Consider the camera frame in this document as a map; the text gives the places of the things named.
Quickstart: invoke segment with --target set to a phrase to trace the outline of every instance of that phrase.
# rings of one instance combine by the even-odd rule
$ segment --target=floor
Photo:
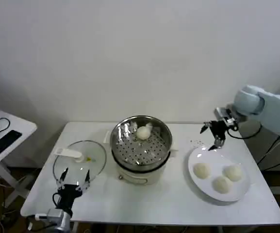
[[[26,174],[33,172],[35,176],[38,175],[40,170],[13,168],[11,169],[12,175],[19,179]],[[280,186],[280,173],[267,172],[264,173],[267,183],[271,186]],[[12,192],[12,188],[3,188],[0,186],[0,221],[3,222],[4,231],[0,226],[0,233],[28,233],[25,225],[25,218],[20,216],[20,208],[24,203],[23,198],[17,198],[12,205],[4,210],[2,203]],[[275,196],[280,206],[280,195]],[[34,229],[41,228],[41,222],[36,222],[33,226]],[[88,224],[81,223],[78,227],[78,233],[216,233],[216,227],[176,227],[176,226],[133,226],[133,225],[113,225],[113,224]],[[224,228],[224,232],[229,232],[232,228]],[[280,232],[280,226],[265,226],[257,228],[254,233],[275,233]]]

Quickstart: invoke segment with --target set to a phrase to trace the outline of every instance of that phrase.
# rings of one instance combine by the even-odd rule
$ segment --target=glass lid
[[[80,141],[69,145],[67,149],[82,153],[83,158],[78,160],[58,155],[52,168],[56,180],[59,180],[62,173],[68,168],[64,183],[82,185],[88,171],[90,181],[92,181],[104,169],[106,151],[100,143],[91,140]]]

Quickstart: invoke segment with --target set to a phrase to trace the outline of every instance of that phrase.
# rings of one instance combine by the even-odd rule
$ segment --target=metal rim
[[[96,141],[93,141],[93,140],[81,140],[81,141],[77,141],[77,142],[73,142],[72,144],[68,145],[67,148],[69,148],[70,146],[73,146],[77,143],[80,143],[80,142],[93,142],[93,143],[96,143],[97,145],[99,145],[103,152],[104,152],[104,155],[105,155],[105,160],[104,160],[104,164],[103,164],[103,167],[101,168],[100,172],[98,174],[96,174],[90,181],[93,181],[105,168],[105,165],[106,165],[106,162],[107,162],[107,154],[106,154],[106,150],[104,148],[104,146],[99,143],[99,142],[96,142]],[[59,155],[57,155],[57,157],[55,158],[54,162],[53,162],[53,165],[52,165],[52,174],[53,174],[53,177],[55,178],[56,181],[58,181],[58,178],[55,174],[55,165],[56,165],[56,162],[57,162],[57,159],[59,158]]]
[[[115,162],[121,167],[121,168],[123,168],[123,169],[125,169],[125,170],[127,170],[127,171],[129,171],[129,172],[132,172],[132,173],[141,173],[141,174],[144,174],[144,173],[149,173],[149,172],[153,172],[153,171],[156,171],[156,170],[158,170],[158,169],[160,169],[163,165],[165,165],[165,163],[168,161],[168,159],[170,158],[170,151],[168,152],[168,155],[167,155],[167,157],[166,157],[166,159],[161,163],[161,164],[159,164],[157,167],[155,167],[155,168],[153,168],[153,169],[151,169],[151,170],[145,170],[145,171],[140,171],[140,170],[138,170],[138,171],[135,171],[135,170],[131,170],[130,168],[127,168],[127,167],[125,167],[125,166],[123,166],[116,158],[115,158],[115,156],[113,156],[113,158],[114,158],[114,160],[115,160]]]
[[[153,164],[150,164],[150,165],[139,165],[139,167],[137,169],[136,168],[132,169],[129,166],[129,164],[128,165],[125,164],[125,161],[120,161],[120,156],[123,156],[123,154],[121,155],[119,152],[114,153],[114,150],[113,150],[113,148],[116,147],[116,145],[113,144],[114,143],[113,138],[116,137],[115,134],[116,134],[117,129],[119,127],[121,127],[124,123],[132,122],[132,120],[134,120],[136,122],[136,120],[139,119],[139,118],[143,118],[143,119],[146,119],[148,121],[155,121],[155,122],[157,122],[157,124],[160,124],[161,127],[163,128],[164,132],[166,132],[167,137],[168,137],[168,141],[170,143],[170,145],[168,144],[168,146],[167,146],[167,150],[165,151],[165,155],[164,155],[163,160],[160,163],[156,163],[155,167],[153,166]],[[170,152],[170,149],[171,149],[171,144],[172,144],[172,134],[171,134],[171,131],[168,128],[168,126],[164,122],[162,122],[161,120],[159,120],[155,117],[146,116],[146,115],[136,115],[136,116],[128,117],[128,118],[122,120],[121,122],[119,122],[118,124],[116,124],[114,126],[114,128],[112,129],[112,132],[110,134],[110,147],[111,147],[111,150],[112,150],[112,156],[113,156],[114,160],[116,161],[116,163],[120,167],[122,167],[123,169],[128,170],[130,172],[133,172],[133,173],[152,172],[152,171],[157,170],[160,167],[162,167],[169,158],[169,152]]]

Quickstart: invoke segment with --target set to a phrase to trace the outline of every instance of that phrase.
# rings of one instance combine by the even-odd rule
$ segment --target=white wall
[[[39,127],[11,165],[67,121],[212,119],[245,84],[280,89],[280,1],[0,0],[0,108]]]

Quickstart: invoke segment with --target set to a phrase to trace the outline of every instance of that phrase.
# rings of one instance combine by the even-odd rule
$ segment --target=pot handle
[[[133,176],[124,174],[124,175],[120,175],[119,178],[123,178],[131,183],[136,183],[136,184],[146,184],[148,182],[147,179],[142,179],[142,178],[134,178]]]
[[[111,135],[111,132],[107,131],[106,134],[105,134],[104,140],[103,140],[104,144],[109,144],[110,143],[110,135]]]

